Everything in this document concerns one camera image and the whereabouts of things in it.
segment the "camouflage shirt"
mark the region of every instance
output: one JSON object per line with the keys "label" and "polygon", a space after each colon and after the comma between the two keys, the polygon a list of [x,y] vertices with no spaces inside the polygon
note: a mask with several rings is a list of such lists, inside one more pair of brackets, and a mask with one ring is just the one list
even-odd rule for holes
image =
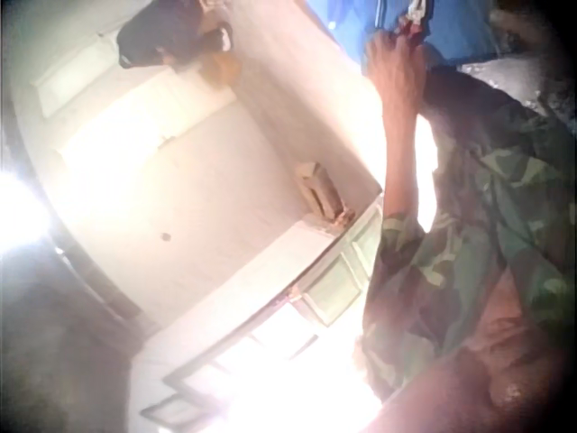
{"label": "camouflage shirt", "polygon": [[363,318],[382,399],[473,331],[506,267],[537,324],[557,337],[574,324],[573,137],[484,83],[431,75],[437,214],[426,234],[417,216],[384,217]]}

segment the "skin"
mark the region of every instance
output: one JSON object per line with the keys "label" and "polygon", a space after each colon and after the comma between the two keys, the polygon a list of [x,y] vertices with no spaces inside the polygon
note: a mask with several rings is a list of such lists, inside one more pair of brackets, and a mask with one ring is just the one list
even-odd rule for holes
{"label": "skin", "polygon": [[[407,38],[377,33],[369,76],[387,137],[384,214],[417,212],[415,125],[425,56]],[[364,433],[523,432],[559,388],[564,356],[526,317],[509,269],[496,275],[475,332],[393,394]]]}

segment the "hand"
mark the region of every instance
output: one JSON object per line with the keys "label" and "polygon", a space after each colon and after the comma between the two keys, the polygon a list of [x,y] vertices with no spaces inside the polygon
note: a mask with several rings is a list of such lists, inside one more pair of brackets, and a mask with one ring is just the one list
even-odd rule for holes
{"label": "hand", "polygon": [[379,92],[385,128],[415,121],[425,90],[425,52],[407,36],[377,32],[368,45],[369,78]]}

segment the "person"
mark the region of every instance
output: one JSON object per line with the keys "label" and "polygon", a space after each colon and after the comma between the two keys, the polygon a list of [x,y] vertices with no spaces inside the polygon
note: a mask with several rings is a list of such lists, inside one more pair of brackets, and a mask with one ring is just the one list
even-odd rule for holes
{"label": "person", "polygon": [[121,28],[116,37],[125,69],[186,65],[201,54],[229,51],[228,23],[198,34],[204,16],[200,0],[153,0]]}
{"label": "person", "polygon": [[[378,32],[383,222],[359,345],[384,402],[367,432],[525,431],[560,390],[574,327],[575,146],[554,118]],[[417,222],[415,127],[438,148]]]}

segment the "blue cloth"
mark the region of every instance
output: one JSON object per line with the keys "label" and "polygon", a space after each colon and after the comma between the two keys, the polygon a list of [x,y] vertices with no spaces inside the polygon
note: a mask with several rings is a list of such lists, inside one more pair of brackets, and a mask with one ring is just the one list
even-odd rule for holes
{"label": "blue cloth", "polygon": [[[307,0],[308,6],[351,59],[364,63],[364,47],[375,28],[393,31],[410,0],[383,0],[382,23],[375,23],[378,0]],[[497,48],[489,26],[491,0],[427,0],[425,43],[429,66],[488,60]]]}

